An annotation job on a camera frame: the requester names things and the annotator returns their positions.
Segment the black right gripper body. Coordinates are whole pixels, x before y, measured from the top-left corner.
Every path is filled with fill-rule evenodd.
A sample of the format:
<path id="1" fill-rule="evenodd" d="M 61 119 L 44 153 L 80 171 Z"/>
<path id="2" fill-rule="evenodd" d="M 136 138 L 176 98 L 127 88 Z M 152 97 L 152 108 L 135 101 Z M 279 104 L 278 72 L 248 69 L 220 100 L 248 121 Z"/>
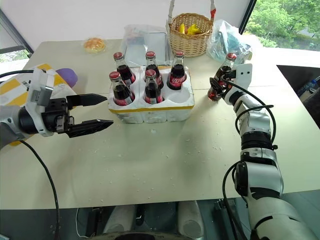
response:
<path id="1" fill-rule="evenodd" d="M 222 74 L 220 80 L 222 81 L 222 86 L 228 88 L 231 86 L 230 82 L 236 78 L 236 70 L 228 70 Z"/>

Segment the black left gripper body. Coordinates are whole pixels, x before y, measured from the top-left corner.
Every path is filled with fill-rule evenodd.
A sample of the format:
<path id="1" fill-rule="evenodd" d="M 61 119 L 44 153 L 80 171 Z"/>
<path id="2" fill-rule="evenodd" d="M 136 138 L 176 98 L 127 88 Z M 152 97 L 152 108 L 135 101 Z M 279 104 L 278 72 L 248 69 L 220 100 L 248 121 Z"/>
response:
<path id="1" fill-rule="evenodd" d="M 74 117 L 70 115 L 72 108 L 72 97 L 50 99 L 41 114 L 46 129 L 58 134 L 73 135 Z"/>

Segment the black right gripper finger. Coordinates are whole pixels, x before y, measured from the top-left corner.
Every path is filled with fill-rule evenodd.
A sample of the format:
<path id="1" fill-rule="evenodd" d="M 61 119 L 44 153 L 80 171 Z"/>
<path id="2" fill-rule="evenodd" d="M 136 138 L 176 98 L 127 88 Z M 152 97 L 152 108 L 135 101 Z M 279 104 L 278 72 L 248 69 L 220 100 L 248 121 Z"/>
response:
<path id="1" fill-rule="evenodd" d="M 215 91 L 223 91 L 225 88 L 225 82 L 216 77 L 209 78 L 211 88 Z"/>
<path id="2" fill-rule="evenodd" d="M 227 86 L 216 87 L 214 100 L 218 102 L 219 100 L 224 99 L 228 91 L 229 91 L 229 88 Z"/>

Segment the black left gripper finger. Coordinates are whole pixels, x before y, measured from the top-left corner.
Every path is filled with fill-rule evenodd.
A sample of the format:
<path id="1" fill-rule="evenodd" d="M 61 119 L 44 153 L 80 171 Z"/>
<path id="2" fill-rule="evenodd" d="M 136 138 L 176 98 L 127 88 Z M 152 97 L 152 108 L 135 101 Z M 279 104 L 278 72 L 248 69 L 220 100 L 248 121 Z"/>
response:
<path id="1" fill-rule="evenodd" d="M 95 106 L 107 100 L 107 97 L 95 93 L 69 95 L 66 96 L 68 109 L 72 109 L 77 106 Z"/>
<path id="2" fill-rule="evenodd" d="M 105 130 L 106 128 L 110 127 L 113 123 L 113 120 L 87 120 L 79 124 L 69 125 L 66 134 L 69 136 L 69 138 L 90 135 Z"/>

